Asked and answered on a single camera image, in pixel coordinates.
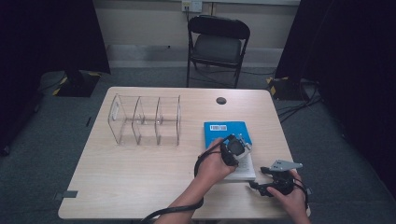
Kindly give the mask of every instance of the black cable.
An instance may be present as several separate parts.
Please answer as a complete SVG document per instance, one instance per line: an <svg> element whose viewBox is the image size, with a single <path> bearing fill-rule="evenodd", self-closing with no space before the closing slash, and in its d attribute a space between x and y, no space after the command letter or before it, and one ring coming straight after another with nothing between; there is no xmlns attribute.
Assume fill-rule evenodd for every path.
<svg viewBox="0 0 396 224"><path fill-rule="evenodd" d="M284 122L286 119L288 119L289 117L291 117L293 114L297 113L299 110L301 110L301 109L303 109L303 108L305 108L305 107L311 106L311 105L315 105L315 104L317 104L317 103L320 102L320 101L321 101L321 97L319 97L318 100L316 100L315 102L313 102L313 103L311 103L311 104L309 104L309 105L307 105L307 104L302 105L301 107L295 109L291 114L289 114L288 116L286 116L284 119L282 119L282 120L280 121L280 123Z"/></svg>
<svg viewBox="0 0 396 224"><path fill-rule="evenodd" d="M303 193L305 194L305 209L308 209L308 192L306 191L305 187L302 187L296 183L294 183L294 186L299 188L300 190L302 190Z"/></svg>
<svg viewBox="0 0 396 224"><path fill-rule="evenodd" d="M304 102L304 103L302 103L300 105L288 106L288 107L284 107L284 108L278 109L277 111L284 110L284 109L287 109L287 108L289 109L287 111L284 111L284 112L278 114L279 118L282 118L284 115L291 113L291 114L287 115L285 119L281 120L280 123L284 122L286 119L288 119L289 117L291 117L292 115L297 113L299 110L320 102L321 101L321 97L319 97L319 99L316 100L315 102L312 102L314 100L314 97L315 97L315 94L317 93L317 91L318 91L318 85L315 85L314 92L312 93L311 97L308 99L307 102Z"/></svg>
<svg viewBox="0 0 396 224"><path fill-rule="evenodd" d="M214 2L212 2L212 7L210 8L210 15L211 16L214 16L213 15L213 8L215 8L215 3Z"/></svg>
<svg viewBox="0 0 396 224"><path fill-rule="evenodd" d="M211 147L210 149L208 149L207 151L205 151L201 156L198 157L198 160L197 160L197 162L195 163L195 166L194 166L194 176L197 176L197 175L198 175L198 168L199 168L199 166L201 165L201 162L202 162L204 159L206 159L207 156L209 156L210 154L212 154L212 153L213 153L212 151L213 151L216 147L220 146L221 143L223 143L224 141L228 140L229 138L230 138L230 135L228 135L226 138L223 139L223 141L218 142L217 144L215 144L213 147Z"/></svg>
<svg viewBox="0 0 396 224"><path fill-rule="evenodd" d="M186 14L187 23L190 21L190 8L184 7L184 13Z"/></svg>
<svg viewBox="0 0 396 224"><path fill-rule="evenodd" d="M204 198L201 199L201 201L199 201L196 204L193 205L186 205L186 206L178 206L178 207L168 207L168 208L164 208L158 211L155 211L153 213L151 213L150 215L146 216L145 218L143 218L140 223L141 224L146 224L149 223L149 220L151 220L152 218L156 217L156 216L160 216L163 214L169 214L169 213L176 213L176 212L185 212L185 211L190 211L190 210L195 210L198 209L200 207L202 207L202 205L204 204Z"/></svg>
<svg viewBox="0 0 396 224"><path fill-rule="evenodd" d="M213 78L210 78L210 77L206 77L206 78L208 78L208 79L210 79L210 80L204 80L204 79L200 79L200 78L196 78L196 77L190 77L190 79L192 79L192 80L197 80L197 81L203 81L203 82L209 82L209 83L215 83L215 84L219 84L219 85L221 85L221 86L223 86L223 87L226 87L226 88L231 88L231 87L233 87L233 85L231 85L231 84L227 84L227 83L222 83L222 82L217 82L216 80L214 80Z"/></svg>
<svg viewBox="0 0 396 224"><path fill-rule="evenodd" d="M303 183L303 181L301 181L301 180L299 180L299 179L296 179L296 178L294 178L294 180L298 181L301 185L303 185L303 188L306 189L306 186L305 186L305 184Z"/></svg>
<svg viewBox="0 0 396 224"><path fill-rule="evenodd" d="M205 70L202 70L202 69L199 69L199 68L198 68L197 70L198 70L198 71L205 72L205 73L208 73L208 74L214 74L214 73L228 73L228 72L234 73L234 72L235 72L235 71L233 71L233 70L205 71ZM275 74L275 71L276 71L276 69L275 69L274 71L270 72L270 73L253 73L253 72L246 72L246 71L241 71L240 73L249 74L249 75L254 75L254 76L270 76L270 75L274 75L274 74Z"/></svg>

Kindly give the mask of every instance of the gray carpet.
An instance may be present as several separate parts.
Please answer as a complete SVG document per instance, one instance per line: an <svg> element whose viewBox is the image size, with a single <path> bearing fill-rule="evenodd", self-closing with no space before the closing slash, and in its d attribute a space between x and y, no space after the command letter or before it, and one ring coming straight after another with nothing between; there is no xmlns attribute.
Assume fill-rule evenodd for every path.
<svg viewBox="0 0 396 224"><path fill-rule="evenodd" d="M265 79L274 69L244 71L249 73L241 74L238 89L266 89ZM56 83L62 75L43 75L41 88ZM232 75L226 73L201 77L193 71L193 75L233 81ZM57 215L61 202L53 200L53 196L67 189L108 88L185 87L185 76L186 68L114 68L112 75L100 78L90 98L55 97L51 95L54 86L43 90L45 96L39 110L10 145L10 155L0 158L0 223L130 223L62 220ZM312 93L313 87L306 86ZM191 87L224 88L218 83L196 80L191 81ZM281 109L301 102L274 103ZM294 160L304 164L299 172L314 191L310 197L313 223L395 222L396 203L368 162L342 137L340 124L322 102L298 111L283 121L282 127Z"/></svg>

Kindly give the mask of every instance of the black curtain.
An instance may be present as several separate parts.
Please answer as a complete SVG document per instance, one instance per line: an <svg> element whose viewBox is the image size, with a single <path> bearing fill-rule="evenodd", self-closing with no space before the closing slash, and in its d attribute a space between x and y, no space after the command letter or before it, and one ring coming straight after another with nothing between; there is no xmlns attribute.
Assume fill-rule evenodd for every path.
<svg viewBox="0 0 396 224"><path fill-rule="evenodd" d="M318 81L347 139L394 197L395 11L390 0L302 0L276 72Z"/></svg>
<svg viewBox="0 0 396 224"><path fill-rule="evenodd" d="M0 1L0 147L37 92L66 67L110 73L92 0Z"/></svg>

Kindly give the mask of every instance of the blue book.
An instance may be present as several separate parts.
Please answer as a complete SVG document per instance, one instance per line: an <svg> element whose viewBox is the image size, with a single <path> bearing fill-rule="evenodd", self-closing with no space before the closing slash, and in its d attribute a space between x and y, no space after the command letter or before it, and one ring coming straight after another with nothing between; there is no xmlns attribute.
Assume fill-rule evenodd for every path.
<svg viewBox="0 0 396 224"><path fill-rule="evenodd" d="M244 121L207 121L204 122L205 148L208 149L210 143L221 137L225 138L230 134L242 136L246 143L253 146L248 135L248 128ZM228 175L225 180L249 181L256 179L253 162L250 153L238 160L239 165L235 172Z"/></svg>

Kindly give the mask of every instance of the human arm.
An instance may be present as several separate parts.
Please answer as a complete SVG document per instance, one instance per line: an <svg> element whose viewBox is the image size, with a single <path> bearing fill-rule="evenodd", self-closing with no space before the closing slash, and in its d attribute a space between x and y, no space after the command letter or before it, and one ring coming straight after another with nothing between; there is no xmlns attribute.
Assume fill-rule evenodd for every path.
<svg viewBox="0 0 396 224"><path fill-rule="evenodd" d="M213 141L209 148L222 141L221 138ZM206 193L220 180L235 171L236 167L227 166L221 158L219 147L215 148L207 156L198 168L197 176L191 181L189 186L178 196L169 207L196 204L204 198ZM189 223L195 210L169 213L158 217L156 224L166 223Z"/></svg>
<svg viewBox="0 0 396 224"><path fill-rule="evenodd" d="M295 171L290 171L293 177L299 181L296 181L297 185L301 186L302 179ZM283 195L278 190L268 187L268 192L274 195L280 203L282 204L285 211L289 214L291 219L295 224L310 224L311 221L309 220L308 215L306 214L305 210L305 194L302 190L297 187L294 187L294 190L288 194Z"/></svg>

